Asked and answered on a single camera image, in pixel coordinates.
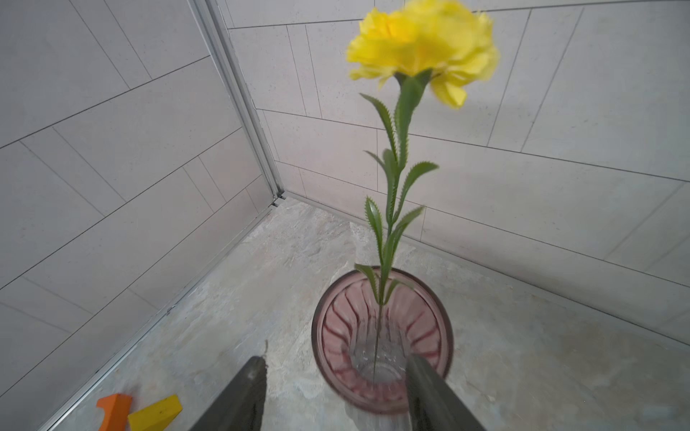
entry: marble floor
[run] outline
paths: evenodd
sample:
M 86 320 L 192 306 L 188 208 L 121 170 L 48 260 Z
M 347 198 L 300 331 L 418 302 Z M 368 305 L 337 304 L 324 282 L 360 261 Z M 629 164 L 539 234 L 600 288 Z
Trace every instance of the marble floor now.
M 348 407 L 311 352 L 322 292 L 355 262 L 374 263 L 362 225 L 282 201 L 57 426 L 96 430 L 96 400 L 136 411 L 177 394 L 187 431 L 268 341 L 265 431 L 407 430 L 404 417 Z M 610 318 L 564 307 L 471 265 L 401 243 L 396 266 L 425 281 L 451 318 L 448 384 L 487 430 L 690 430 L 690 356 Z

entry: glass vase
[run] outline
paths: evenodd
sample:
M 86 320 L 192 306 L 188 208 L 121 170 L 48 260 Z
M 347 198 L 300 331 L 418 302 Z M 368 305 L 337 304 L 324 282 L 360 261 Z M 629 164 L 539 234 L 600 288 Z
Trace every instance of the glass vase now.
M 324 293 L 312 323 L 312 349 L 325 380 L 345 401 L 376 414 L 408 410 L 410 353 L 425 357 L 443 378 L 453 358 L 453 330 L 436 295 L 405 271 L 393 269 L 390 278 L 412 288 L 399 284 L 380 310 L 369 280 L 356 270 L 345 274 Z

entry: yellow block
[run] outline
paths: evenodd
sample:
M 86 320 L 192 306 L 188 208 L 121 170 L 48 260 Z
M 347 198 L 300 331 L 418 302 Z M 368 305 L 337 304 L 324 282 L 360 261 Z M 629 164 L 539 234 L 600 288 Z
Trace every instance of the yellow block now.
M 173 395 L 128 417 L 132 431 L 163 431 L 182 411 L 177 395 Z

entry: yellow carnation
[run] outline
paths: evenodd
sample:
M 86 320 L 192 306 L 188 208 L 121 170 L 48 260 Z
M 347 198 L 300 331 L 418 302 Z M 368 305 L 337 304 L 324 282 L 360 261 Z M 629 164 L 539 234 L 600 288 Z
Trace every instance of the yellow carnation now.
M 359 23 L 347 60 L 360 63 L 350 78 L 380 78 L 396 72 L 415 76 L 433 69 L 431 88 L 438 99 L 458 109 L 463 86 L 491 78 L 500 54 L 491 37 L 493 22 L 454 0 L 412 0 L 391 14 L 374 8 Z

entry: tile wall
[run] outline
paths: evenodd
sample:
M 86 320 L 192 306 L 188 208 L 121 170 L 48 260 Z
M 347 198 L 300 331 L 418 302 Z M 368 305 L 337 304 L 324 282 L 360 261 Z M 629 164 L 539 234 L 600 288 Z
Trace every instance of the tile wall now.
M 186 0 L 4 1 L 0 40 L 0 428 L 33 431 L 273 197 Z
M 351 81 L 358 20 L 404 0 L 219 0 L 286 189 L 363 218 L 385 177 L 374 109 Z M 502 60 L 460 111 L 427 92 L 407 234 L 690 343 L 690 2 L 470 0 Z

